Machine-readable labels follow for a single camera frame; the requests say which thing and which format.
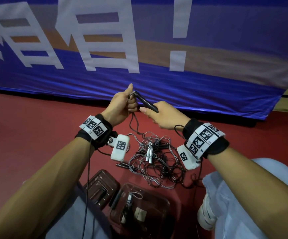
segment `white sneaker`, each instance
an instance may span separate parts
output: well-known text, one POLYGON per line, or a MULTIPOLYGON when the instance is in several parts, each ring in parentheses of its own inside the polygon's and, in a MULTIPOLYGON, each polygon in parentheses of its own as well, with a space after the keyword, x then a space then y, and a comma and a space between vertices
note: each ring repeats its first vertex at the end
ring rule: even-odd
POLYGON ((205 198, 202 201, 202 205, 197 212, 197 220, 199 225, 207 231, 211 231, 215 228, 217 217, 214 215, 210 208, 207 194, 205 195, 205 198))

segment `jump rope handle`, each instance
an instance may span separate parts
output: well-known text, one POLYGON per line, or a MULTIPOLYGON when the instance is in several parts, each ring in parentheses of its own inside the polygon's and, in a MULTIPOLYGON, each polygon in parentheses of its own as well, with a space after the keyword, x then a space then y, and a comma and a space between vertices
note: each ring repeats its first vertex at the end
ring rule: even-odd
POLYGON ((140 100, 144 106, 148 109, 153 110, 154 112, 158 113, 158 108, 156 106, 153 105, 153 103, 149 102, 148 100, 146 100, 145 98, 143 98, 138 91, 133 91, 131 93, 131 95, 135 96, 136 98, 138 98, 138 100, 140 100))

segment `black wrist strap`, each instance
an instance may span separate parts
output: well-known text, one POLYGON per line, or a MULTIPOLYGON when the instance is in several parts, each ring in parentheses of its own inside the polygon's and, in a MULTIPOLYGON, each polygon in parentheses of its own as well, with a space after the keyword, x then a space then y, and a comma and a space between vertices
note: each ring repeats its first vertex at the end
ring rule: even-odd
POLYGON ((93 140, 86 131, 81 129, 80 131, 78 131, 78 134, 74 138, 81 137, 85 139, 86 141, 90 142, 94 146, 95 149, 98 149, 107 145, 107 141, 110 138, 110 136, 115 137, 116 132, 113 132, 112 125, 107 120, 105 120, 101 114, 97 114, 95 117, 99 119, 105 125, 105 127, 107 128, 107 131, 105 131, 96 140, 93 140))
MULTIPOLYGON (((193 132, 199 128, 203 123, 198 121, 195 118, 192 118, 183 129, 183 136, 186 140, 190 138, 193 132)), ((224 137, 219 137, 213 144, 202 155, 204 158, 207 158, 208 154, 216 155, 229 147, 229 142, 224 137)))

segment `wristband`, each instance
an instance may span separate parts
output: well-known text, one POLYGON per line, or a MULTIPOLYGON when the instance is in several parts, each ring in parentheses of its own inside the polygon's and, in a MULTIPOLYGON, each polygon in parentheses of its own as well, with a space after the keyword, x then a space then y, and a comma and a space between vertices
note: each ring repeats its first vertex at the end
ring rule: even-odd
POLYGON ((76 137, 81 137, 94 146, 95 149, 107 145, 110 135, 116 136, 112 125, 101 114, 89 116, 80 126, 81 130, 76 137))
POLYGON ((210 123, 203 124, 194 118, 183 129, 183 136, 187 140, 184 145, 197 159, 223 152, 229 146, 224 135, 210 123))

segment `exclamation mark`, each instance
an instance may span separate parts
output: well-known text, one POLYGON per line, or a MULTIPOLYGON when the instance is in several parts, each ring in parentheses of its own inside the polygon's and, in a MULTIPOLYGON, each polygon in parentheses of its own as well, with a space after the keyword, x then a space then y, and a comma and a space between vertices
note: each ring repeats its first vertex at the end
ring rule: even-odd
MULTIPOLYGON (((173 38, 186 38, 193 0, 174 0, 173 38)), ((171 51, 169 71, 184 71, 186 51, 171 51)))

